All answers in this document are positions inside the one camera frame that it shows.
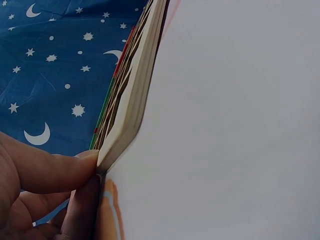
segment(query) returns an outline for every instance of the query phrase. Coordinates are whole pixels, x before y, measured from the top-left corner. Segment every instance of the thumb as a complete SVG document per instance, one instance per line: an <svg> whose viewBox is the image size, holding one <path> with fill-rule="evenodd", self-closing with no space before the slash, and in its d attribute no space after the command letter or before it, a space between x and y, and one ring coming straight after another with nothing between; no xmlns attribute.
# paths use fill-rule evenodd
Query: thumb
<svg viewBox="0 0 320 240"><path fill-rule="evenodd" d="M72 191L88 181L97 165L98 150L78 156L51 155L3 133L0 133L0 146L4 150L2 157L15 167L15 170L11 167L11 176L4 176L12 183L11 189L18 192L20 188L37 194Z"/></svg>

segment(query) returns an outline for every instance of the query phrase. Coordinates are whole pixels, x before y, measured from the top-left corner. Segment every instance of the white page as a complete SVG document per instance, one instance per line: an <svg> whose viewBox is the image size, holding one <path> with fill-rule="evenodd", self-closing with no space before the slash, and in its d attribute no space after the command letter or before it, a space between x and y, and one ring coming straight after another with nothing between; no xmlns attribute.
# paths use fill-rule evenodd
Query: white page
<svg viewBox="0 0 320 240"><path fill-rule="evenodd" d="M320 3L183 0L108 173L126 240L320 237Z"/></svg>

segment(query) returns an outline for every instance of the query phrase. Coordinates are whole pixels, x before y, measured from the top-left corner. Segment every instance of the star print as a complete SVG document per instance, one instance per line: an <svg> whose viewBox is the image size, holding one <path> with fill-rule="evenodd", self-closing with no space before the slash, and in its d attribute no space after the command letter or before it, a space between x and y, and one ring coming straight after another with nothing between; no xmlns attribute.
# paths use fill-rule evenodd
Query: star print
<svg viewBox="0 0 320 240"><path fill-rule="evenodd" d="M90 41L93 38L94 36L91 34L91 32L87 32L85 35L83 35L83 39L86 41Z"/></svg>
<svg viewBox="0 0 320 240"><path fill-rule="evenodd" d="M34 49L33 49L33 48L31 48L31 49L29 49L29 48L28 48L28 52L26 52L25 54L27 54L27 55L28 55L28 57L29 57L29 56L33 56L33 55L34 55L34 53L35 53L35 51L34 51Z"/></svg>
<svg viewBox="0 0 320 240"><path fill-rule="evenodd" d="M109 17L109 15L110 15L110 13L108 13L108 12L104 12L104 13L103 13L103 15L102 15L102 17L104 17L104 18L108 18L108 17Z"/></svg>
<svg viewBox="0 0 320 240"><path fill-rule="evenodd" d="M54 62L55 60L57 60L57 56L56 55L49 55L47 58L46 58L46 61L47 62Z"/></svg>
<svg viewBox="0 0 320 240"><path fill-rule="evenodd" d="M17 108L19 107L19 106L17 106L17 103L15 103L15 104L10 103L10 105L11 106L8 108L8 110L11 110L11 114L13 112L17 112Z"/></svg>
<svg viewBox="0 0 320 240"><path fill-rule="evenodd" d="M74 105L72 109L72 114L75 115L75 117L82 117L82 114L85 113L85 107L81 106L81 104L79 105Z"/></svg>
<svg viewBox="0 0 320 240"><path fill-rule="evenodd" d="M121 28L121 29L127 28L127 24L125 24L125 23L120 24L120 28Z"/></svg>
<svg viewBox="0 0 320 240"><path fill-rule="evenodd" d="M83 66L80 70L82 70L83 72L90 72L90 68L91 67L88 67L87 65L87 66Z"/></svg>
<svg viewBox="0 0 320 240"><path fill-rule="evenodd" d="M13 70L12 71L13 73L17 74L19 71L21 71L21 67L20 66L16 66L15 68L12 68L12 70Z"/></svg>
<svg viewBox="0 0 320 240"><path fill-rule="evenodd" d="M80 14L81 12L83 12L83 8L78 7L78 9L75 10L77 14Z"/></svg>

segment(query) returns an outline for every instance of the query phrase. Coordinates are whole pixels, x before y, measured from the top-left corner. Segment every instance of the blue fabric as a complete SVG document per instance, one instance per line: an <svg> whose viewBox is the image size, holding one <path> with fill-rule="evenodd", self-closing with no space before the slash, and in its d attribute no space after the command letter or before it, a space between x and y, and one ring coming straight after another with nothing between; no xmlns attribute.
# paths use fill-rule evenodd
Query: blue fabric
<svg viewBox="0 0 320 240"><path fill-rule="evenodd" d="M87 150L145 4L0 0L0 131L52 154Z"/></svg>

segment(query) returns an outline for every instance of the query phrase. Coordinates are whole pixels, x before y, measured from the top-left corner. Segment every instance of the human hand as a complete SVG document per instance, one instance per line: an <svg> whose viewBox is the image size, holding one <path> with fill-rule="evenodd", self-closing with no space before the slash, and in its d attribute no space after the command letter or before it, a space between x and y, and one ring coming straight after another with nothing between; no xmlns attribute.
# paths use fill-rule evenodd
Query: human hand
<svg viewBox="0 0 320 240"><path fill-rule="evenodd" d="M0 239L91 239L100 188L97 158L97 151L50 155L0 132ZM67 209L33 227L68 198Z"/></svg>

